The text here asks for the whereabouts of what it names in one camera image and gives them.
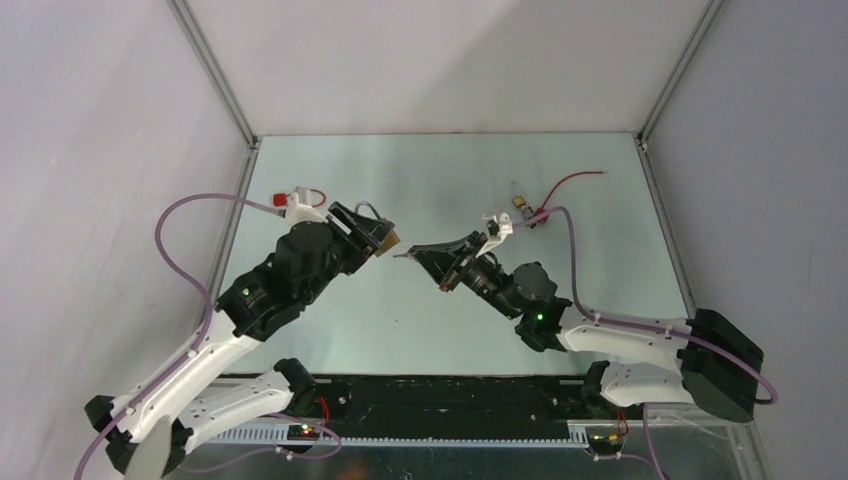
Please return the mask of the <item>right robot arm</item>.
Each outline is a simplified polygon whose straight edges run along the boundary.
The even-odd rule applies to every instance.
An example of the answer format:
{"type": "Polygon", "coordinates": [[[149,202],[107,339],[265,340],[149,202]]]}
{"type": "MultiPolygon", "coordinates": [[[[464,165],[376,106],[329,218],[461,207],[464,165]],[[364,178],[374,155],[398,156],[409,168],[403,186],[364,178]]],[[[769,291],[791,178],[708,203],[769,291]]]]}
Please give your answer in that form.
{"type": "Polygon", "coordinates": [[[506,272],[472,232],[446,243],[415,245],[405,254],[443,292],[463,285],[503,316],[516,320],[519,338],[533,351],[600,355],[585,374],[585,411],[606,418],[618,408],[687,404],[719,419],[752,421],[762,349],[717,311],[691,318],[614,319],[557,296],[543,265],[528,262],[506,272]]]}

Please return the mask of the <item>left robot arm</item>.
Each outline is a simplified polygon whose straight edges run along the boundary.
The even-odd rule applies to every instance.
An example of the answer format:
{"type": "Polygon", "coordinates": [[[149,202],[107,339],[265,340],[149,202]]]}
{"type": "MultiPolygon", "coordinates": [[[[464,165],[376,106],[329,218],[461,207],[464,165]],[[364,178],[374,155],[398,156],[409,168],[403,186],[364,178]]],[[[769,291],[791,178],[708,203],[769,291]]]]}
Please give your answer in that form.
{"type": "Polygon", "coordinates": [[[363,216],[340,203],[326,212],[292,196],[277,215],[288,223],[265,260],[207,297],[201,325],[151,376],[120,396],[98,395],[85,405],[112,466],[127,474],[155,431],[168,440],[153,465],[173,471],[197,447],[257,417],[304,416],[316,404],[316,383],[296,359],[282,359],[252,382],[216,395],[206,387],[231,364],[296,320],[340,275],[398,241],[394,223],[363,216]]]}

